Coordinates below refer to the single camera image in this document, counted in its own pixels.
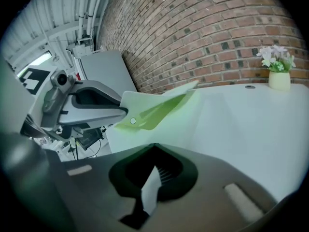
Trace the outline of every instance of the ceiling beam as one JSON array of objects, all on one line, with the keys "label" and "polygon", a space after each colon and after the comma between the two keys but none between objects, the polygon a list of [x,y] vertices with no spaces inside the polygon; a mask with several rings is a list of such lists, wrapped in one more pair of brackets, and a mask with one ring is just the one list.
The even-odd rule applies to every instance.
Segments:
[{"label": "ceiling beam", "polygon": [[[87,26],[88,19],[84,20],[84,28]],[[98,25],[99,17],[95,20],[95,26]],[[54,39],[62,34],[72,32],[78,30],[78,21],[70,22],[64,25],[61,25],[59,27],[56,27],[54,29],[49,30],[46,32],[46,36],[49,40]],[[12,67],[16,66],[16,64],[22,60],[24,57],[26,57],[29,53],[31,53],[33,50],[38,48],[39,46],[45,44],[47,42],[45,35],[42,33],[38,37],[36,37],[34,40],[30,41],[26,45],[24,45],[18,52],[16,52],[10,59],[9,63],[12,65]]]}]

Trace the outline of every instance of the red object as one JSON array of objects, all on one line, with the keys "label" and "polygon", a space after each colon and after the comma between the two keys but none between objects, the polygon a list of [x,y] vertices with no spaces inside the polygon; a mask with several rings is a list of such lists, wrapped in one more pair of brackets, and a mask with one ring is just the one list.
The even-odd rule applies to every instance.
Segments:
[{"label": "red object", "polygon": [[77,80],[81,81],[81,77],[79,76],[79,73],[76,74]]}]

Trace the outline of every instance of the brick wall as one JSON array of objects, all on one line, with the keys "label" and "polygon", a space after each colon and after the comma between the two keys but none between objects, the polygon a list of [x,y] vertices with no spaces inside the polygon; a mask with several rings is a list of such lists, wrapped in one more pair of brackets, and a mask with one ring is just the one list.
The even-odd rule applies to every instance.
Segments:
[{"label": "brick wall", "polygon": [[309,85],[305,42],[278,0],[110,0],[98,47],[119,49],[140,92],[267,82],[263,45],[295,55],[292,82]]}]

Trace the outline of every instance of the camera lens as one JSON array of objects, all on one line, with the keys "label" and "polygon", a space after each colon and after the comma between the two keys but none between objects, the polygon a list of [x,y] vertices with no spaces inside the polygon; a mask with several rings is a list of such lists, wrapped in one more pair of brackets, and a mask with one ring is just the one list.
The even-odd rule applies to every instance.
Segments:
[{"label": "camera lens", "polygon": [[60,85],[65,85],[67,82],[67,76],[65,74],[60,74],[57,80]]}]

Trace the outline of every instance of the fluorescent light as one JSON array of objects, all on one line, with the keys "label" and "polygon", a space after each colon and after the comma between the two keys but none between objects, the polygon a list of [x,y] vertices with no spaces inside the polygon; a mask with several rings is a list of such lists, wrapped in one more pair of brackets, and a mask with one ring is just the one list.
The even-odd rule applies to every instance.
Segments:
[{"label": "fluorescent light", "polygon": [[[50,59],[52,57],[52,55],[48,52],[43,54],[42,56],[38,57],[36,60],[34,60],[32,63],[30,63],[29,65],[40,65],[43,62],[45,62],[46,60]],[[17,73],[16,75],[18,77],[20,77],[25,71],[26,69],[28,69],[29,65],[27,65],[26,67],[24,67],[19,73]]]},{"label": "fluorescent light", "polygon": [[43,62],[45,62],[46,60],[50,59],[52,57],[52,55],[50,53],[45,53],[44,55],[40,56],[39,58],[37,58],[36,60],[34,60],[32,63],[30,63],[29,65],[40,65]]}]

